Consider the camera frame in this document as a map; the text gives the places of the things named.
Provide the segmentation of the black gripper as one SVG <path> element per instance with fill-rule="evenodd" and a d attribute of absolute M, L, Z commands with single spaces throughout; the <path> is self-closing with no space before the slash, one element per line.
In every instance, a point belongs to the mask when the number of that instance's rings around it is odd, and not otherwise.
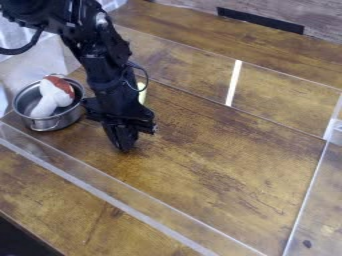
<path fill-rule="evenodd" d="M 102 123 L 111 143 L 123 152 L 132 149 L 138 132 L 154 134 L 157 131 L 155 114 L 138 99 L 131 102 L 122 99 L 99 102 L 92 97 L 82 100 L 82 106 L 86 108 L 87 118 Z"/>

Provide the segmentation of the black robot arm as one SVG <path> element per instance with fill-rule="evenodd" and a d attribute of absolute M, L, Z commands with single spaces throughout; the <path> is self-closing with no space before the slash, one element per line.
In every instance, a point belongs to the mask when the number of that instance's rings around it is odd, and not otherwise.
<path fill-rule="evenodd" d="M 95 93 L 83 100 L 87 117 L 102 124 L 116 148 L 130 151 L 139 134 L 155 132 L 155 114 L 139 102 L 143 89 L 135 71 L 141 66 L 130 61 L 130 43 L 116 32 L 102 4 L 96 0 L 0 0 L 0 14 L 35 31 L 24 46 L 0 47 L 2 55 L 27 52 L 44 32 L 60 36 Z"/>

